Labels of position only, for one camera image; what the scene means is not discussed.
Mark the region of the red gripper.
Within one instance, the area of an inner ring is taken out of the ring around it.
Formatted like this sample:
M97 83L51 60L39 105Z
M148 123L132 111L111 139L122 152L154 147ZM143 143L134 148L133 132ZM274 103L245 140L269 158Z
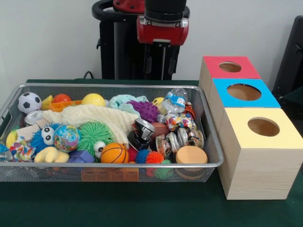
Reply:
M169 61L169 73L175 73L176 69L176 47L184 44L189 27L164 27L164 26L153 26L145 24L137 24L137 38L142 44L145 44L144 54L144 71L150 72L152 66L151 58L151 44L158 43L169 43L173 45L171 47L172 56Z

